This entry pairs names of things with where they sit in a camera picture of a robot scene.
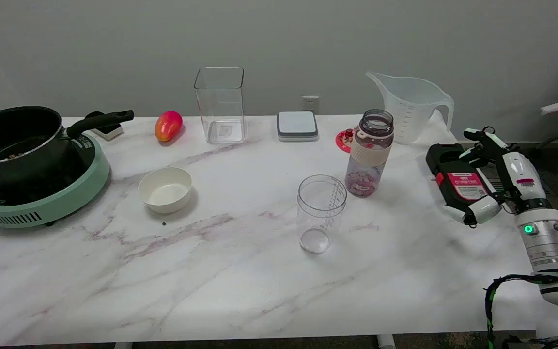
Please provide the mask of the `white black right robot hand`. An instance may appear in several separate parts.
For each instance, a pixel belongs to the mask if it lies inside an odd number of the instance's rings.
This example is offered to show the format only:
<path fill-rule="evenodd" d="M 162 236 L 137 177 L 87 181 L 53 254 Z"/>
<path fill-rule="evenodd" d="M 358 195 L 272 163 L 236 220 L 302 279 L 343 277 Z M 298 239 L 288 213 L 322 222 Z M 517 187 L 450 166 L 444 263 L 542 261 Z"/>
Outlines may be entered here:
<path fill-rule="evenodd" d="M 493 219 L 505 204 L 512 203 L 517 225 L 529 235 L 533 234 L 533 228 L 526 228 L 527 225 L 558 221 L 558 211 L 547 200 L 538 171 L 520 153 L 517 144 L 507 145 L 494 133 L 487 132 L 487 128 L 467 128 L 464 137 L 474 141 L 474 145 L 458 155 L 458 160 L 475 169 L 494 164 L 503 190 L 485 191 L 463 208 L 444 205 L 443 212 L 464 225 L 476 227 Z"/>

